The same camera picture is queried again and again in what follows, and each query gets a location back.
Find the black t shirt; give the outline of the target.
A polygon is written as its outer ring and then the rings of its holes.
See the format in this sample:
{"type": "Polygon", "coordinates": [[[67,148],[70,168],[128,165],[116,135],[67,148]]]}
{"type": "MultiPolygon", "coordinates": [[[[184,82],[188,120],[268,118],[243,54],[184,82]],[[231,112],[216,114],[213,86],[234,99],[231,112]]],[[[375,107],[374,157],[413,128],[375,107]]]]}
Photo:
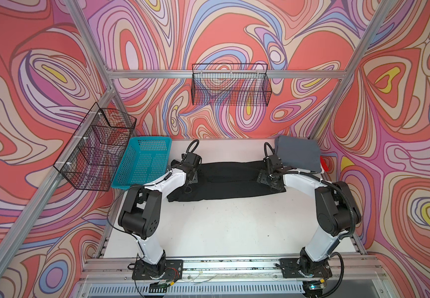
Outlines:
{"type": "Polygon", "coordinates": [[[263,161],[205,163],[198,167],[197,182],[177,188],[167,196],[170,202],[197,202],[203,200],[235,199],[268,196],[283,193],[258,182],[263,161]]]}

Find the teal plastic basket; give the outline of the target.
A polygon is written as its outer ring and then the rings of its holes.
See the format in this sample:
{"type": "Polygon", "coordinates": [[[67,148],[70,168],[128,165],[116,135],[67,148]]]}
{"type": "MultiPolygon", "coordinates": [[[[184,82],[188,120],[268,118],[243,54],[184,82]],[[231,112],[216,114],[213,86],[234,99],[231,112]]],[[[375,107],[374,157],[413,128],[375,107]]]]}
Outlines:
{"type": "Polygon", "coordinates": [[[128,189],[132,185],[146,185],[167,171],[172,140],[169,137],[132,137],[111,187],[128,189]]]}

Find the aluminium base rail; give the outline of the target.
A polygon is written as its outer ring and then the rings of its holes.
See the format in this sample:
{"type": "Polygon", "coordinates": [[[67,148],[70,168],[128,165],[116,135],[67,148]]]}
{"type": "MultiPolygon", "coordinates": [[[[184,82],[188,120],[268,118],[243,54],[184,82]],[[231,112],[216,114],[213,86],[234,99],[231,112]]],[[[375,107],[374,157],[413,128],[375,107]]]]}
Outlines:
{"type": "Polygon", "coordinates": [[[395,298],[387,273],[373,256],[345,254],[329,260],[329,279],[284,278],[275,264],[287,256],[183,258],[182,278],[166,288],[134,281],[132,259],[88,261],[73,298],[395,298]]]}

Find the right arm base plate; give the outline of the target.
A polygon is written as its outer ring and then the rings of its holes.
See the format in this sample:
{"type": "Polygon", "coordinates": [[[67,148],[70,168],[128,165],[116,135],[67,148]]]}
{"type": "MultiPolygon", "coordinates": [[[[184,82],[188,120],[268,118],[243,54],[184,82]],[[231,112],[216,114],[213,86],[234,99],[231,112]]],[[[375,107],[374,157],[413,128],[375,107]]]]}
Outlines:
{"type": "Polygon", "coordinates": [[[313,262],[308,257],[281,258],[275,266],[284,278],[329,279],[333,276],[327,259],[313,262]]]}

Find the aluminium frame crossbar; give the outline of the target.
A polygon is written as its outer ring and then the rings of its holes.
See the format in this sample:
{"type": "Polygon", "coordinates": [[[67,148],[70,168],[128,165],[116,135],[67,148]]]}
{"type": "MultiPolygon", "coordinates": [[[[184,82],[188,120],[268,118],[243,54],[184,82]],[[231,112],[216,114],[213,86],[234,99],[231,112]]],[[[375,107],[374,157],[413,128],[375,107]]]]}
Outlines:
{"type": "Polygon", "coordinates": [[[188,79],[194,73],[217,73],[226,76],[235,76],[239,74],[266,74],[268,78],[327,78],[327,79],[344,79],[347,76],[346,71],[342,70],[109,70],[106,72],[111,79],[139,79],[139,78],[156,78],[156,79],[188,79]]]}

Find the red folded t shirt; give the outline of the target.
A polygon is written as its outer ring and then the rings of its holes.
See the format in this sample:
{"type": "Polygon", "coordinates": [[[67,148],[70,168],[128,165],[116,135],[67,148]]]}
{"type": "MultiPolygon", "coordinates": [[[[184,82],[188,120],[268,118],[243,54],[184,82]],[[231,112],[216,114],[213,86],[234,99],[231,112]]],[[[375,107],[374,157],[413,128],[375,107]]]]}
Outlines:
{"type": "Polygon", "coordinates": [[[323,156],[320,157],[320,163],[321,163],[322,170],[324,172],[328,172],[329,171],[329,165],[326,163],[323,156]]]}

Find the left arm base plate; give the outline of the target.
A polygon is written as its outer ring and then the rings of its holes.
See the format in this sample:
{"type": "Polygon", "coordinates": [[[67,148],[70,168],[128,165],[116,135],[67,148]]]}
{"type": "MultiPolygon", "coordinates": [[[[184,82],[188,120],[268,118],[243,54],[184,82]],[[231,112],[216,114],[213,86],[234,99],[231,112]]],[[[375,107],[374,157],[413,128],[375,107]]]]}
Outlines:
{"type": "Polygon", "coordinates": [[[167,280],[176,281],[182,278],[183,260],[161,260],[157,264],[148,264],[142,260],[128,265],[134,281],[167,280]]]}

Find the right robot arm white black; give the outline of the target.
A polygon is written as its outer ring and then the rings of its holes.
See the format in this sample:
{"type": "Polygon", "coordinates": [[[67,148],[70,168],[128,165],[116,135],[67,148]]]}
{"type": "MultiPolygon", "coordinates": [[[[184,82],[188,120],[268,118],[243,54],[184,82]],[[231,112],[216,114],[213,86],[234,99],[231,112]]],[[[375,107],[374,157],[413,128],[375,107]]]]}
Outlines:
{"type": "Polygon", "coordinates": [[[341,241],[353,236],[362,216],[346,183],[326,181],[313,173],[284,166],[268,142],[263,144],[263,151],[265,168],[258,174],[258,183],[277,191],[293,188],[314,199],[318,228],[296,263],[284,268],[312,278],[328,266],[328,259],[341,241]]]}

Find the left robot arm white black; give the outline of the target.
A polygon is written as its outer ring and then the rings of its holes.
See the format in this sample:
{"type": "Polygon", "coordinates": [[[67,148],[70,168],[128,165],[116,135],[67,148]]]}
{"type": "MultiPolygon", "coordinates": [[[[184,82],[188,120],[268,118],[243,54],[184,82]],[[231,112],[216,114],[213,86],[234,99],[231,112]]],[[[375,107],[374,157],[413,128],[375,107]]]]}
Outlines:
{"type": "Polygon", "coordinates": [[[181,277],[180,266],[168,267],[165,250],[160,246],[155,232],[160,223],[162,201],[176,190],[191,192],[196,183],[197,170],[202,158],[195,153],[200,141],[191,141],[181,156],[181,161],[170,167],[161,177],[144,185],[130,186],[118,212],[117,223],[111,227],[134,238],[136,261],[130,268],[134,274],[149,279],[174,279],[181,277]]]}

